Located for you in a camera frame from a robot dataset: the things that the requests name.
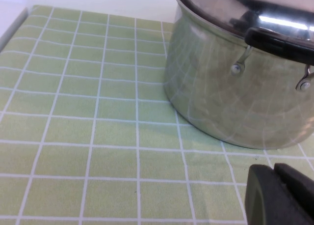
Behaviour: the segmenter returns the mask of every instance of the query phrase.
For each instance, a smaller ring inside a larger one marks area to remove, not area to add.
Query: black handle
[[[314,65],[314,43],[292,38],[264,28],[249,28],[246,44],[281,58]]]

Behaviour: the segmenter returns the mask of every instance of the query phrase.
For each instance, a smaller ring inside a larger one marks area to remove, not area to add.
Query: pot handle
[[[292,38],[264,28],[249,28],[244,37],[249,46],[281,58],[314,65],[314,43]]]

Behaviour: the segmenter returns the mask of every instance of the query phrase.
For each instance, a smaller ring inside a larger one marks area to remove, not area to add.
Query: pot lid
[[[314,40],[314,0],[181,0],[210,23],[244,37],[251,27]]]

